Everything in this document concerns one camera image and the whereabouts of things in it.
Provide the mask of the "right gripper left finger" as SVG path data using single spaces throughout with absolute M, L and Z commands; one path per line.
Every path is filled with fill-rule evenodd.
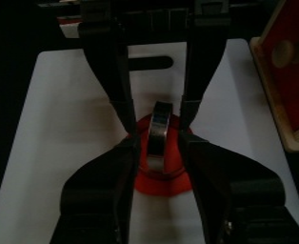
M 128 244 L 141 139 L 128 136 L 68 179 L 49 244 Z

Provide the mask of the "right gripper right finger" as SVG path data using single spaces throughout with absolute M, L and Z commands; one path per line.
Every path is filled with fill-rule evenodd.
M 204 226 L 205 244 L 299 244 L 277 174 L 189 132 L 177 136 Z

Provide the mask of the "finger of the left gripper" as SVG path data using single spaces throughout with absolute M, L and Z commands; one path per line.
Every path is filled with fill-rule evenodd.
M 129 84 L 128 47 L 108 23 L 81 23 L 78 35 L 94 77 L 108 95 L 128 133 L 136 133 L 136 115 Z
M 186 37 L 184 91 L 178 127 L 185 131 L 198 112 L 204 92 L 222 59 L 230 20 L 196 20 Z

